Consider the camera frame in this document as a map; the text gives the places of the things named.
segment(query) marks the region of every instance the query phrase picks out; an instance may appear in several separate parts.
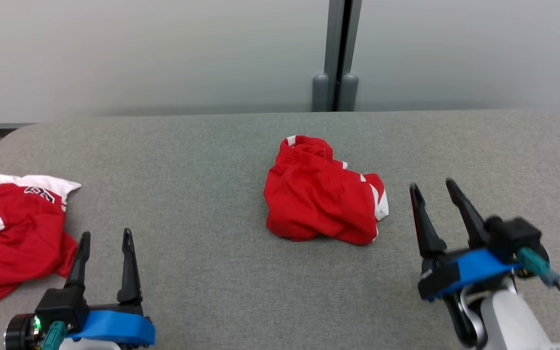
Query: green led light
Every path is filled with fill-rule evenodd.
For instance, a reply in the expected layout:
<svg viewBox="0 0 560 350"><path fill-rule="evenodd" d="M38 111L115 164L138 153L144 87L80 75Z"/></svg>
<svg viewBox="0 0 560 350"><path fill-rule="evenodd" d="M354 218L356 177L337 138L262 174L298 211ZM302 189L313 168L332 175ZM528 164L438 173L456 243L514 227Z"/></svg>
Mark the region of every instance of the green led light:
<svg viewBox="0 0 560 350"><path fill-rule="evenodd" d="M42 330L42 326L40 326L40 319L38 317L34 317L34 328L36 328L36 330Z"/></svg>

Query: gray fabric surface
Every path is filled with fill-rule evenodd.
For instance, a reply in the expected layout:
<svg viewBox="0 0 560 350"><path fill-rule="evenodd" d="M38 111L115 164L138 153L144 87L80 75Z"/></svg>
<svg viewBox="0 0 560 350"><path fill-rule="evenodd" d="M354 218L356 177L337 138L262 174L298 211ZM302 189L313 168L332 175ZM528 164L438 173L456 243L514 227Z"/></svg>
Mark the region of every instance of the gray fabric surface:
<svg viewBox="0 0 560 350"><path fill-rule="evenodd" d="M326 139L335 157L379 173L390 216L369 246L294 243L265 228L263 187L284 137ZM157 349L460 349L444 303L416 291L420 257L408 186L420 185L450 248L467 236L444 179L484 216L521 215L544 232L560 272L560 115L533 111L96 118L38 124L0 142L0 173L83 184L66 230L92 232L86 298L115 301L124 227L133 230ZM51 276L0 301L2 333ZM560 296L519 283L560 341Z"/></svg>

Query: gray table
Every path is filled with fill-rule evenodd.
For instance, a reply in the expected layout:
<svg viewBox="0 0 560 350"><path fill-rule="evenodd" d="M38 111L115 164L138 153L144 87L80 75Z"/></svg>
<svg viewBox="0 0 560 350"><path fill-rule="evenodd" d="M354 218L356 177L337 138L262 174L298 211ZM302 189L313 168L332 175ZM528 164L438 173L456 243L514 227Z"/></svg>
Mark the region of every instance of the gray table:
<svg viewBox="0 0 560 350"><path fill-rule="evenodd" d="M369 246L294 243L265 228L263 187L282 138L321 137L350 169L379 173L390 216ZM115 301L124 227L133 230L157 349L458 349L443 303L416 291L420 257L408 186L418 182L449 247L467 236L444 179L487 216L544 232L560 272L560 115L534 111L96 118L38 124L0 142L0 173L83 184L66 230L90 230L86 298ZM51 276L0 301L2 332ZM560 340L560 296L520 283Z"/></svg>

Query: teal cable connector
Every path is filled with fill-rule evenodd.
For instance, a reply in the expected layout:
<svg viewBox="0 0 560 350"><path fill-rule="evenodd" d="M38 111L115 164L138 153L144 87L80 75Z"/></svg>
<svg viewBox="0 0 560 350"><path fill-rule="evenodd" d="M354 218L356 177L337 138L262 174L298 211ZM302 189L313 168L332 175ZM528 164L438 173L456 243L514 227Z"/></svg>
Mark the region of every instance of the teal cable connector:
<svg viewBox="0 0 560 350"><path fill-rule="evenodd" d="M45 341L42 344L42 350L58 350L64 338L66 337L66 324L62 321L55 321L49 327L49 332L45 337Z"/></svg>
<svg viewBox="0 0 560 350"><path fill-rule="evenodd" d="M550 264L527 246L518 251L518 262L527 271L538 275L546 286L555 286L560 282L560 276L551 270Z"/></svg>

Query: gray wall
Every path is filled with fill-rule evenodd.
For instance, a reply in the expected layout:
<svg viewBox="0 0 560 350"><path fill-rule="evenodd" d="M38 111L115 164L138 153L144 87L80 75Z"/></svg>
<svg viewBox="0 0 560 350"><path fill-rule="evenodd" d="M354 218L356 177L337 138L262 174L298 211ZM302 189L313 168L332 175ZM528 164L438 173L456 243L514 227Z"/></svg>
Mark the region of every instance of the gray wall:
<svg viewBox="0 0 560 350"><path fill-rule="evenodd" d="M328 0L0 0L0 123L309 111Z"/></svg>
<svg viewBox="0 0 560 350"><path fill-rule="evenodd" d="M560 111L560 0L363 0L355 110Z"/></svg>

